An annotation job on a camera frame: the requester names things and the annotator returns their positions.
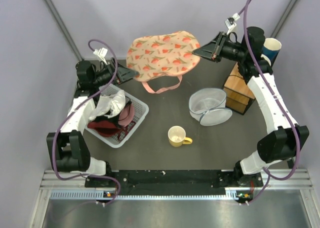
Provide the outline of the peach floral laundry bag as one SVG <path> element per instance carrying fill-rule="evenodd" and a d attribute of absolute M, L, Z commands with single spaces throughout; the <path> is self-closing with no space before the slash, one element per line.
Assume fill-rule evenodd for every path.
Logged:
<path fill-rule="evenodd" d="M 163 35 L 143 36 L 135 39 L 126 55 L 126 65 L 139 74 L 134 79 L 140 82 L 150 94 L 177 89 L 183 75 L 200 62 L 193 51 L 200 43 L 191 33 L 181 30 Z M 160 77 L 175 77 L 178 83 L 153 90 L 148 82 Z"/>

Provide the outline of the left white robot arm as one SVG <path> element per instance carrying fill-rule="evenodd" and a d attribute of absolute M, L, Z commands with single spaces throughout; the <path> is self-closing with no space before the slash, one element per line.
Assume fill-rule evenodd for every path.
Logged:
<path fill-rule="evenodd" d="M 83 137 L 91 113 L 104 101 L 102 92 L 110 85 L 121 85 L 132 80 L 139 72 L 125 67 L 112 58 L 102 61 L 100 69 L 88 60 L 75 65 L 78 78 L 72 107 L 56 132 L 46 137 L 51 167 L 59 173 L 84 172 L 96 175 L 102 186 L 109 186 L 114 179 L 104 161 L 95 161 Z"/>

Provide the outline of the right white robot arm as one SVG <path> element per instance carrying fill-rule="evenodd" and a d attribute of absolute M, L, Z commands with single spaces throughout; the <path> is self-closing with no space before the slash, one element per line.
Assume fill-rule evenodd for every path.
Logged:
<path fill-rule="evenodd" d="M 216 63 L 221 59 L 237 62 L 238 72 L 263 115 L 267 135 L 257 143 L 256 151 L 238 161 L 233 169 L 233 180 L 239 186 L 245 186 L 253 175 L 273 164 L 297 159 L 310 134 L 307 126 L 300 126 L 286 108 L 272 66 L 261 57 L 265 39 L 264 30 L 256 26 L 245 29 L 241 42 L 231 41 L 230 35 L 221 31 L 209 43 L 192 52 Z"/>

